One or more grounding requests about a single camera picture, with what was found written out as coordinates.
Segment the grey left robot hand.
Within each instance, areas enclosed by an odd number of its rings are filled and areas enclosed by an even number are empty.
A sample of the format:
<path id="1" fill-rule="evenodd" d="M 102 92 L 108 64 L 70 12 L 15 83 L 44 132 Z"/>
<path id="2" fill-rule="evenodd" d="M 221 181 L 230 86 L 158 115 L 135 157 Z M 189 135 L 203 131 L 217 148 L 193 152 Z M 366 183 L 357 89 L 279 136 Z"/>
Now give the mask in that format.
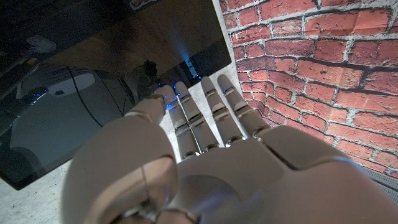
<path id="1" fill-rule="evenodd" d="M 341 151 L 269 126 L 225 75 L 201 86 L 219 139 L 184 83 L 156 89 L 74 155 L 62 222 L 397 222 L 397 207 Z"/>

